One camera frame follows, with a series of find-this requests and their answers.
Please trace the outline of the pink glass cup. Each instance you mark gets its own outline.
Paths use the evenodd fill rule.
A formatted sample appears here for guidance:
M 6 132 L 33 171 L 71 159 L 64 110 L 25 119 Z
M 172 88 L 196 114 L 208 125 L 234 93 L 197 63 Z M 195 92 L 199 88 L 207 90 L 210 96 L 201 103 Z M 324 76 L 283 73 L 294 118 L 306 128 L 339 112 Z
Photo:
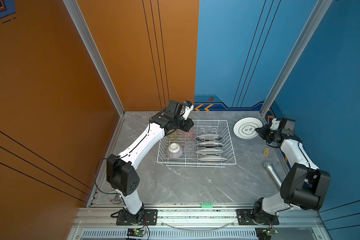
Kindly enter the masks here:
M 183 133 L 183 140 L 184 140 L 184 142 L 187 142 L 187 141 L 193 142 L 195 140 L 195 132 L 194 132 L 193 128 L 191 128 L 188 132 Z

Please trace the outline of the white ribbed bowl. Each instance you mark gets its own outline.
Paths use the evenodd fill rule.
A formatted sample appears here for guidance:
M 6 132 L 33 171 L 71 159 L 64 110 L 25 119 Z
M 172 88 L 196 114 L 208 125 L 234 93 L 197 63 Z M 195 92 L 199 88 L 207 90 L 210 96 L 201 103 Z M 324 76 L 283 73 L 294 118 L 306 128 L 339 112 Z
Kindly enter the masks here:
M 183 149 L 178 143 L 172 143 L 168 146 L 167 156 L 169 159 L 178 159 L 182 156 Z

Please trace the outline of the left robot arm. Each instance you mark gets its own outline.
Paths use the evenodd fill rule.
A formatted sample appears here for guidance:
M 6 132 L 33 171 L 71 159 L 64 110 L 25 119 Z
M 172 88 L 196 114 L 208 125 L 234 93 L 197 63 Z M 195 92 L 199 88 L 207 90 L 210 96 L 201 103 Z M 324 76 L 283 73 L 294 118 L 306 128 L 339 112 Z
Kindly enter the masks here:
M 106 180 L 123 200 L 123 213 L 133 224 L 139 224 L 144 217 L 144 204 L 137 187 L 140 178 L 136 172 L 141 161 L 151 148 L 162 138 L 176 130 L 188 132 L 194 122 L 189 118 L 194 105 L 190 101 L 170 101 L 168 106 L 149 118 L 147 128 L 123 152 L 110 155 L 106 162 Z

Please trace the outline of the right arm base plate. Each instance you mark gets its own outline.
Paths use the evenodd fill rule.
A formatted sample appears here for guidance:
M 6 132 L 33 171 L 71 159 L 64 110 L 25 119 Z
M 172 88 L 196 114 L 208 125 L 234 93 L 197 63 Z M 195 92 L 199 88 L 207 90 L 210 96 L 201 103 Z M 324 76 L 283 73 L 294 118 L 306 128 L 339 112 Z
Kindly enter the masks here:
M 249 225 L 279 225 L 279 219 L 277 216 L 273 216 L 267 213 L 253 213 L 250 209 L 237 209 L 237 220 L 241 226 Z

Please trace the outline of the white plate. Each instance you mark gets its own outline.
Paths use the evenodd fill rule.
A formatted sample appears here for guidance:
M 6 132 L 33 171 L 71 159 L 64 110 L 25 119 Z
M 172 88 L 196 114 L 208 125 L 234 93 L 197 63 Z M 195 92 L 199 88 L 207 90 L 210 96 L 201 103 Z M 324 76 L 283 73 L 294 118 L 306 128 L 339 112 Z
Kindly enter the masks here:
M 199 149 L 196 151 L 197 155 L 222 155 L 225 151 L 214 148 Z
M 199 158 L 200 162 L 210 162 L 210 163 L 225 163 L 229 161 L 229 159 L 224 158 L 222 156 L 212 156 L 212 155 L 206 155 Z

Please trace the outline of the yellow glass cup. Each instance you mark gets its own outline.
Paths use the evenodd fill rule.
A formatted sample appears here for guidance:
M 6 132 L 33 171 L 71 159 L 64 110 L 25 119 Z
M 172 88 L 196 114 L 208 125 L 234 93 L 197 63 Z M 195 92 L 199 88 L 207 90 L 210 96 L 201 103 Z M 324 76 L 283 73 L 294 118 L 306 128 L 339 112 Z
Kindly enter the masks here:
M 175 131 L 171 132 L 171 134 L 168 135 L 167 138 L 168 138 L 169 141 L 172 141 L 172 142 L 178 141 L 178 139 L 179 139 L 179 131 L 175 130 Z

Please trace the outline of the small yellow wooden block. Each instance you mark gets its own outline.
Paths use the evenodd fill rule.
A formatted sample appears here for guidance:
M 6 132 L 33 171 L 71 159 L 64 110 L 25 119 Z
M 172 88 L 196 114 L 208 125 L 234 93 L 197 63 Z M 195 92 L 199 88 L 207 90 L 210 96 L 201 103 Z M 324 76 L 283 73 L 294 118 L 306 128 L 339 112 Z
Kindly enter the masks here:
M 264 148 L 263 155 L 265 157 L 268 157 L 270 155 L 270 149 L 269 148 Z

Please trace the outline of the clear glass cup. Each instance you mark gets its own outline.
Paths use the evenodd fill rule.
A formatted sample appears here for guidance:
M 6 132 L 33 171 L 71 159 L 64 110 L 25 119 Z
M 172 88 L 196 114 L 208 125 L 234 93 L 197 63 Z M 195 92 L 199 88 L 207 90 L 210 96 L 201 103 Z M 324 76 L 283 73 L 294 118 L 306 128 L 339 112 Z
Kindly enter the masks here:
M 193 141 L 186 141 L 184 145 L 185 156 L 194 156 L 196 154 L 196 143 Z

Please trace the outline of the right circuit board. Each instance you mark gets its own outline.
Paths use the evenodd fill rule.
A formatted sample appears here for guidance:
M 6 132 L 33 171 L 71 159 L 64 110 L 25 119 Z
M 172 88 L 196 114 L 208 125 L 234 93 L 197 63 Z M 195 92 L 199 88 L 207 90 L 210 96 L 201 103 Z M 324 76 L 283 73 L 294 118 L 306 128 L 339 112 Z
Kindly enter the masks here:
M 259 240 L 271 240 L 272 233 L 270 229 L 255 229 Z

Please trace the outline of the green rimmed plate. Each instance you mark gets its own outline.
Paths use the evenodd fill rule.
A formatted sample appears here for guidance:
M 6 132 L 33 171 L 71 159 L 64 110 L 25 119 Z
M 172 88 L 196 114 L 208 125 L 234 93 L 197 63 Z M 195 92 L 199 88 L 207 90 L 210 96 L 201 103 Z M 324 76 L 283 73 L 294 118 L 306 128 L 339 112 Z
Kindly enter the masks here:
M 214 141 L 199 142 L 196 144 L 197 148 L 223 148 L 224 144 Z
M 200 135 L 195 137 L 195 140 L 198 142 L 208 142 L 208 141 L 220 141 L 223 137 L 221 135 L 209 134 L 209 135 Z
M 246 117 L 238 120 L 234 127 L 234 135 L 240 139 L 252 140 L 259 136 L 256 129 L 263 127 L 263 123 L 258 118 Z

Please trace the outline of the green terminal connector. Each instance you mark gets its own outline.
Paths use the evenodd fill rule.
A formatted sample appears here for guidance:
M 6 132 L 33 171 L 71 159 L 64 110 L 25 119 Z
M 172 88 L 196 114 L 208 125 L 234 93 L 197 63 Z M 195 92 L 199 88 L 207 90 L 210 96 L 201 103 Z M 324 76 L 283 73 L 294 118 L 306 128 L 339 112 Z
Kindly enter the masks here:
M 213 208 L 213 204 L 212 203 L 201 203 L 201 208 L 211 209 L 211 208 Z

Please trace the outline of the circuit board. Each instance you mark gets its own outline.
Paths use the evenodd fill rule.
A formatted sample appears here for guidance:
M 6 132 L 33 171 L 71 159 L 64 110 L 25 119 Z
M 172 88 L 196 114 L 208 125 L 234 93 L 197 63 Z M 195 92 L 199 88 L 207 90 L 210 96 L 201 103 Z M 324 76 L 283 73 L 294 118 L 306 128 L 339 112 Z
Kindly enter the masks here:
M 271 240 L 272 233 L 270 229 L 255 229 L 259 240 Z
M 148 233 L 145 229 L 128 229 L 126 236 L 130 240 L 142 240 Z

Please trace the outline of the aluminium front rail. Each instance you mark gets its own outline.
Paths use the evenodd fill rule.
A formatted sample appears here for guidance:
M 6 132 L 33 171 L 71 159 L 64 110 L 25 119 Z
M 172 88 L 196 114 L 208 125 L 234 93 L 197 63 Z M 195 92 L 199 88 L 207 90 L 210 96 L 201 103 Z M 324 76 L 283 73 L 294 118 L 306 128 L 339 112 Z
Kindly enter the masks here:
M 221 226 L 239 227 L 239 221 L 234 207 L 202 208 L 169 208 L 153 207 L 158 210 L 157 227 L 178 228 L 217 228 Z M 74 220 L 76 228 L 110 228 L 116 225 L 117 219 L 111 214 L 121 208 L 80 208 Z M 282 227 L 323 227 L 319 214 L 315 211 L 290 211 L 281 213 L 278 217 L 277 229 Z

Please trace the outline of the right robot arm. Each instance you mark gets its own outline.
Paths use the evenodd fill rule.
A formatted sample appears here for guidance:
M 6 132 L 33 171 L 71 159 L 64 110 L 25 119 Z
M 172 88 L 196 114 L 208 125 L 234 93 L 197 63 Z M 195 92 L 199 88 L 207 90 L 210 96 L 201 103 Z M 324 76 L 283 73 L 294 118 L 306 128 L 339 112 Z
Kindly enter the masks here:
M 294 209 L 318 211 L 324 204 L 331 176 L 310 159 L 302 140 L 295 135 L 295 123 L 294 120 L 277 118 L 256 129 L 268 144 L 277 144 L 291 166 L 279 193 L 255 202 L 251 217 L 258 225 L 277 224 L 281 212 Z

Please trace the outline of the left circuit board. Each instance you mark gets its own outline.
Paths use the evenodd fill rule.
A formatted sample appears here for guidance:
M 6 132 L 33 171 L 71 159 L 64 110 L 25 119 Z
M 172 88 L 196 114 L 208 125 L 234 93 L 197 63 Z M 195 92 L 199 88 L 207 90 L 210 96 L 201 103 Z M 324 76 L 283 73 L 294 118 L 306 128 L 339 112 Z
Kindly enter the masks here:
M 148 233 L 145 229 L 128 229 L 126 236 L 130 240 L 142 240 Z

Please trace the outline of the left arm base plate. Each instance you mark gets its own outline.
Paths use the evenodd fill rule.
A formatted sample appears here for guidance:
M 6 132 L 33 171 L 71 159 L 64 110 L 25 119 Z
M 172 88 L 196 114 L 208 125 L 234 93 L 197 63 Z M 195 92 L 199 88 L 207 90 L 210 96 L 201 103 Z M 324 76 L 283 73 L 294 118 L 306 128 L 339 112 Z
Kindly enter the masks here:
M 116 225 L 117 226 L 155 226 L 158 219 L 157 209 L 140 210 L 136 215 L 129 213 L 126 209 L 121 209 L 118 212 Z

